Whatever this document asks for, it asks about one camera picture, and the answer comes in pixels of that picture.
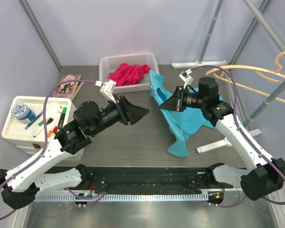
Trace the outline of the pink t shirt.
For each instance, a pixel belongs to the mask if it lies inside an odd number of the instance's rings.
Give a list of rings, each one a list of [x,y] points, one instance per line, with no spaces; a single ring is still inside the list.
[[[114,72],[109,74],[109,79],[116,82],[116,86],[131,86],[140,83],[144,75],[149,73],[148,65],[129,65],[122,63]]]

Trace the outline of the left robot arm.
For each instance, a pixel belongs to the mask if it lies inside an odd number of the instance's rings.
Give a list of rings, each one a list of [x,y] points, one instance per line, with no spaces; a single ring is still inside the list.
[[[91,137],[106,128],[117,122],[133,125],[149,112],[147,108],[131,104],[123,95],[116,102],[110,101],[104,109],[96,102],[82,103],[74,111],[73,121],[59,130],[45,149],[14,169],[0,169],[3,201],[12,209],[20,209],[49,191],[69,187],[88,189],[92,175],[82,164],[65,172],[48,174],[47,171],[91,144]]]

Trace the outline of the blue t shirt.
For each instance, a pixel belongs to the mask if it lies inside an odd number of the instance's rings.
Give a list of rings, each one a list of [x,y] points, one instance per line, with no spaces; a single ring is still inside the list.
[[[154,98],[158,105],[161,105],[172,96],[163,86],[164,77],[150,71],[150,96]],[[183,112],[173,112],[161,109],[166,119],[171,133],[175,136],[176,141],[167,149],[168,153],[178,156],[187,157],[189,155],[186,148],[186,141],[195,134],[202,126],[215,129],[215,127],[207,121],[200,109],[187,108]]]

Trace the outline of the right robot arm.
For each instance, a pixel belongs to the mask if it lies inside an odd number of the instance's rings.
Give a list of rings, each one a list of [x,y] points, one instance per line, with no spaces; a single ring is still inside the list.
[[[198,108],[231,143],[242,158],[246,169],[217,163],[208,168],[205,182],[209,187],[226,183],[240,187],[253,201],[263,198],[283,187],[285,161],[275,159],[266,152],[242,126],[233,108],[219,98],[219,87],[212,77],[199,80],[197,92],[189,92],[178,86],[173,95],[160,105],[161,109],[182,112],[186,108]]]

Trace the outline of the wooden hanger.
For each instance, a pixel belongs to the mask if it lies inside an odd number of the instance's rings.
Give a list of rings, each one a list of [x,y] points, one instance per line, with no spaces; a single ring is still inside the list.
[[[256,66],[249,66],[249,65],[225,65],[222,66],[221,68],[225,70],[242,69],[242,70],[254,71],[259,77],[261,77],[264,80],[281,84],[282,80],[279,80],[279,78],[285,79],[285,75],[281,74],[283,66],[279,62],[282,56],[285,56],[285,51],[276,55],[274,59],[275,65],[277,67],[275,71]],[[232,84],[231,77],[228,76],[227,78],[225,78],[224,75],[225,73],[217,68],[212,68],[211,70],[207,71],[205,74],[205,76],[214,76],[216,79]]]

